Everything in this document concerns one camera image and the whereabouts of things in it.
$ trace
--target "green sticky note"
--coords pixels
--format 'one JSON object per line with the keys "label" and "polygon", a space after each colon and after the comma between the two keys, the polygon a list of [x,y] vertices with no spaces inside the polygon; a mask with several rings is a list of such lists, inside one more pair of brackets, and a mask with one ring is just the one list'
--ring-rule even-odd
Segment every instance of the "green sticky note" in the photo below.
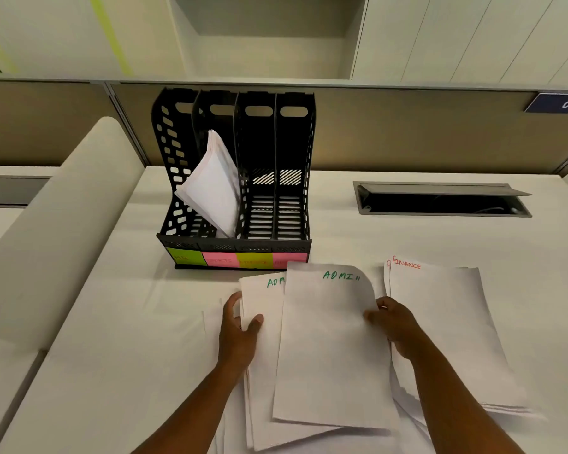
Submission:
{"label": "green sticky note", "polygon": [[240,267],[247,269],[273,269],[274,258],[271,253],[236,253]]}
{"label": "green sticky note", "polygon": [[178,248],[168,248],[168,253],[174,258],[174,262],[178,265],[196,265],[207,266],[202,252],[197,250],[181,250]]}

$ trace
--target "person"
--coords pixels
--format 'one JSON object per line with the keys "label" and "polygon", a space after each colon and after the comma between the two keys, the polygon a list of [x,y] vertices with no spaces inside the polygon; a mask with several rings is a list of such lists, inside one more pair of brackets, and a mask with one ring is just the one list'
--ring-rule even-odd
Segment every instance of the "person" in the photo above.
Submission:
{"label": "person", "polygon": [[[246,331],[234,318],[234,293],[223,306],[219,359],[214,369],[181,406],[133,454],[205,454],[212,442],[229,394],[250,365],[263,316]],[[486,413],[432,343],[410,310],[390,297],[364,318],[385,331],[402,357],[414,367],[418,394],[437,454],[523,454]]]}

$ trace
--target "sticky note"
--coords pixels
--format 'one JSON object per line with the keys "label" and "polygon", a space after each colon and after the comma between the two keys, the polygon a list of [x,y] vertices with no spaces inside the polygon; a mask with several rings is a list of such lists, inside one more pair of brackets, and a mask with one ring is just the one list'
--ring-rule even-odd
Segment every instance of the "sticky note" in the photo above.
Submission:
{"label": "sticky note", "polygon": [[197,250],[181,250],[178,248],[168,248],[168,253],[174,258],[178,265],[207,266],[202,256],[202,252]]}
{"label": "sticky note", "polygon": [[271,253],[236,253],[240,267],[249,269],[273,269],[274,259]]}
{"label": "sticky note", "polygon": [[202,252],[202,255],[208,266],[240,267],[240,261],[233,252]]}
{"label": "sticky note", "polygon": [[306,263],[307,253],[274,252],[273,258],[274,269],[286,269],[288,261],[299,261],[301,263]]}

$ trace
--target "015 sign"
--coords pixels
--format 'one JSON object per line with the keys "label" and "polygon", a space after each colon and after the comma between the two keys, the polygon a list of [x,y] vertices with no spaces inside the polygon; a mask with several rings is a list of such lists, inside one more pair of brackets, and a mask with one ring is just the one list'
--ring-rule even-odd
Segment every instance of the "015 sign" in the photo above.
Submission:
{"label": "015 sign", "polygon": [[524,112],[568,113],[568,94],[541,92],[530,102]]}

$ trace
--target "hand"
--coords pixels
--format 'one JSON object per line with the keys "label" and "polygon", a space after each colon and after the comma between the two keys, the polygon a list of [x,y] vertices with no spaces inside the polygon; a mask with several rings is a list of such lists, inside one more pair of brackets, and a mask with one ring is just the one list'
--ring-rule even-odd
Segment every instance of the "hand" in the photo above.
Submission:
{"label": "hand", "polygon": [[394,298],[382,297],[377,300],[378,309],[364,311],[364,318],[385,331],[389,340],[402,357],[412,360],[429,338],[418,325],[409,308]]}
{"label": "hand", "polygon": [[219,333],[219,364],[233,370],[236,379],[254,357],[257,347],[257,334],[263,324],[263,315],[256,315],[246,331],[242,331],[240,317],[234,318],[234,305],[242,297],[242,292],[236,292],[229,297],[223,306],[223,321]]}

